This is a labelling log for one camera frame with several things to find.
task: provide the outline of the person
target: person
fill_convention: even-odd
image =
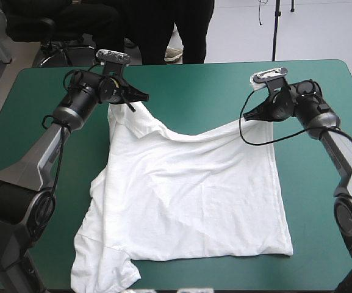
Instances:
[[[204,63],[213,12],[214,0],[129,0],[130,23],[142,64],[165,64],[174,23],[184,45],[182,63]]]
[[[92,35],[96,51],[124,52],[125,19],[123,0],[6,0],[18,13],[45,16],[55,21],[58,31]]]

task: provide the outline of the white floor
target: white floor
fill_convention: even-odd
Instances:
[[[274,0],[262,4],[260,26],[258,0],[216,0],[206,63],[271,60],[275,5]],[[283,0],[281,12],[276,60],[340,59],[352,73],[352,0],[295,0],[295,12],[290,12],[290,0]],[[5,43],[12,48],[13,62],[0,82],[5,88],[0,90],[0,104],[6,84],[12,84],[20,67],[28,67],[34,58],[34,44],[28,49],[28,44]],[[177,34],[171,45],[180,47]],[[132,64],[139,64],[139,53],[132,54]]]

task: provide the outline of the office chair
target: office chair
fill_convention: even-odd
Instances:
[[[69,50],[94,49],[92,46],[82,44],[84,41],[82,34],[59,31],[55,22],[50,18],[29,18],[17,15],[5,0],[0,0],[0,9],[6,17],[6,34],[13,41],[40,42],[43,58],[38,62],[37,67],[42,67],[58,53],[63,55],[68,66],[73,66],[68,55]],[[70,45],[72,41],[77,41],[78,45]]]

